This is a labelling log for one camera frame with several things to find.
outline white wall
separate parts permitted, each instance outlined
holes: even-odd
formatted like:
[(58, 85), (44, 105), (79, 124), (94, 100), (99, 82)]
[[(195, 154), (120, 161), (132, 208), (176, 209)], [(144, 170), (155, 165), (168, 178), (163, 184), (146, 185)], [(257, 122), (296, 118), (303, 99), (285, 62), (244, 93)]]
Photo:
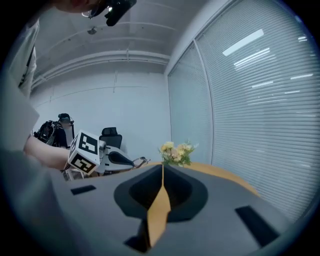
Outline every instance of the white wall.
[(167, 76), (182, 56), (187, 47), (191, 44), (198, 33), (219, 13), (227, 3), (232, 0), (208, 0), (190, 21), (188, 26), (181, 33), (179, 40), (173, 48), (171, 59), (166, 66), (164, 75)]
[(68, 113), (75, 134), (82, 129), (100, 135), (103, 128), (116, 127), (123, 137), (121, 149), (130, 157), (160, 161), (158, 148), (171, 139), (168, 87), (162, 73), (142, 70), (163, 69), (137, 62), (101, 64), (41, 84), (30, 97), (40, 114), (33, 131), (45, 121), (57, 121), (59, 113)]

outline wooden table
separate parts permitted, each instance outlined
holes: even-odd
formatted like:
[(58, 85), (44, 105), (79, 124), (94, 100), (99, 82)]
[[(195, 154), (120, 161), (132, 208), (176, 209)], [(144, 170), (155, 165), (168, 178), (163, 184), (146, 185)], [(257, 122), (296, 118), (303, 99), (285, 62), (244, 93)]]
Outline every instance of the wooden table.
[[(152, 165), (161, 165), (160, 162), (153, 162), (149, 163), (146, 166)], [(249, 183), (238, 177), (237, 175), (233, 174), (230, 171), (224, 170), (219, 167), (215, 167), (209, 164), (193, 162), (191, 165), (185, 166), (188, 169), (192, 169), (197, 172), (202, 172), (208, 175), (217, 176), (220, 178), (224, 178), (230, 181), (233, 181), (247, 190), (251, 191), (253, 194), (259, 196), (258, 192), (250, 186)], [(158, 239), (161, 237), (163, 232), (166, 230), (167, 225), (167, 216), (168, 213), (171, 211), (170, 208), (170, 201), (168, 193), (164, 187), (164, 169), (162, 167), (162, 187), (158, 192), (155, 200), (153, 201), (151, 207), (147, 212), (147, 226), (148, 226), (148, 233), (149, 233), (149, 242), (151, 247), (153, 247)]]

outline window blinds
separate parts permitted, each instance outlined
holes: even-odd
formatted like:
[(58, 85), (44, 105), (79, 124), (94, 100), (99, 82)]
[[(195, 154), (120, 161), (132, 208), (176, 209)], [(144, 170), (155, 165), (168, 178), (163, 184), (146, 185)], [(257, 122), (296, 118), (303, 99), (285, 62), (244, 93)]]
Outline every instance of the window blinds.
[(192, 44), (168, 76), (171, 136), (175, 145), (190, 140), (198, 148), (191, 161), (211, 164), (212, 106), (208, 81), (197, 49)]
[(196, 42), (211, 88), (212, 165), (296, 220), (320, 182), (320, 63), (312, 38), (275, 2), (243, 0)]

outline ceiling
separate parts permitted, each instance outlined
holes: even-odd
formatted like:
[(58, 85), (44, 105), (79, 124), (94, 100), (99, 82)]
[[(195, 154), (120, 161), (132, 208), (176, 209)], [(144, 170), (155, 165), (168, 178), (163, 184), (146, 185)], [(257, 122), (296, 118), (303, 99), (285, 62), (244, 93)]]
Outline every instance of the ceiling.
[[(66, 62), (101, 52), (128, 49), (170, 56), (179, 35), (206, 1), (137, 0), (113, 27), (106, 25), (103, 14), (89, 19), (51, 9), (40, 17), (35, 79)], [(97, 29), (94, 35), (87, 32), (92, 27)]]

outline black backpack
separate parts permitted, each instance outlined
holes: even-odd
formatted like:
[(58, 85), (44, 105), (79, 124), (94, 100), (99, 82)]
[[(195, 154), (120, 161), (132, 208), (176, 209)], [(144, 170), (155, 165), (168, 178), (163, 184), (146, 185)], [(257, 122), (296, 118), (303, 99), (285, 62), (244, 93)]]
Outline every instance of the black backpack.
[(56, 139), (58, 129), (63, 129), (59, 121), (46, 121), (37, 132), (33, 133), (33, 136), (50, 146), (60, 147)]

